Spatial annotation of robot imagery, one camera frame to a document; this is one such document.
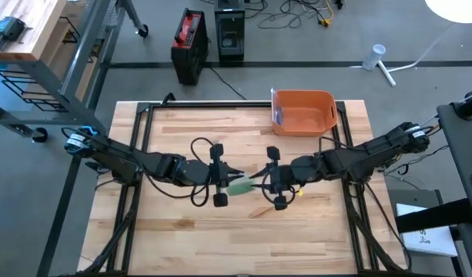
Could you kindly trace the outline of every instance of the black wheel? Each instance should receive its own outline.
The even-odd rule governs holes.
[[[37,143],[43,143],[48,140],[48,131],[42,127],[36,128],[34,134],[32,134],[32,141]]]
[[[137,34],[140,35],[142,38],[146,38],[147,36],[149,36],[149,26],[143,24],[143,28],[145,29],[145,31],[143,31],[142,29],[138,29]]]

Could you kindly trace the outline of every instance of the black computer tower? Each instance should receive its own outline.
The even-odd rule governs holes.
[[[244,0],[215,0],[219,60],[244,59]]]

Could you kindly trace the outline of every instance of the white paper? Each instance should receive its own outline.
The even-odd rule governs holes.
[[[411,212],[419,212],[426,208],[412,205],[397,204],[398,215],[406,215]],[[401,234],[403,243],[407,249],[430,254],[445,255],[448,257],[458,256],[450,229],[438,227],[415,232]]]

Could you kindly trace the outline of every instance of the red power station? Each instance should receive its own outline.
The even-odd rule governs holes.
[[[171,47],[171,59],[179,83],[196,85],[207,55],[205,14],[185,8]]]

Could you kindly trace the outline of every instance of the metal workbench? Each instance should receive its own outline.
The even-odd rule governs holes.
[[[140,22],[132,0],[117,0],[115,2],[117,25],[105,28],[104,42],[100,53],[97,53],[92,77],[83,100],[79,101],[75,97],[75,92],[95,40],[101,31],[104,32],[101,27],[108,9],[110,10],[111,1],[114,0],[90,2],[86,18],[82,20],[80,28],[82,34],[76,42],[75,52],[62,80],[40,59],[0,60],[0,64],[20,67],[66,110],[43,118],[41,115],[36,116],[35,112],[8,112],[0,107],[0,125],[23,137],[32,137],[37,142],[44,142],[47,139],[47,131],[44,128],[29,128],[28,125],[92,125],[105,132],[104,125],[95,117],[95,108],[125,15],[129,16],[138,29],[139,39],[145,38],[149,33],[148,27]]]

